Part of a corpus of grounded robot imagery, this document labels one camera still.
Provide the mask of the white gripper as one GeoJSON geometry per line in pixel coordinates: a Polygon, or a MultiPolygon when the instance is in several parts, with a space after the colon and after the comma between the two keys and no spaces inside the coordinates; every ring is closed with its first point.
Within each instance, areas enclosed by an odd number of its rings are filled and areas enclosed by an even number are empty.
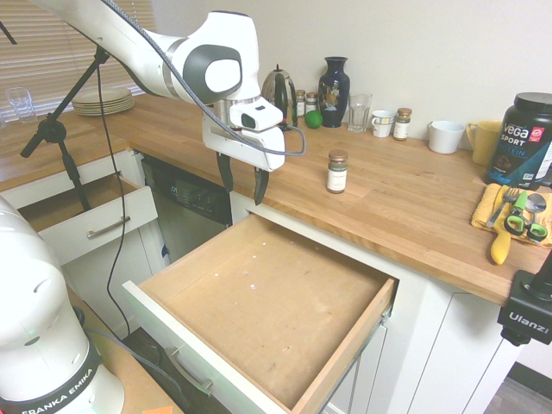
{"type": "Polygon", "coordinates": [[[233,138],[207,115],[204,115],[202,134],[206,147],[217,152],[217,165],[226,191],[233,191],[234,189],[230,158],[256,166],[254,169],[254,203],[256,205],[261,204],[268,187],[268,172],[277,170],[285,163],[283,154],[268,153],[268,150],[285,151],[283,132],[278,127],[272,127],[261,132],[248,129],[239,131],[238,134],[244,140],[253,144],[251,147],[247,143],[233,138]]]}

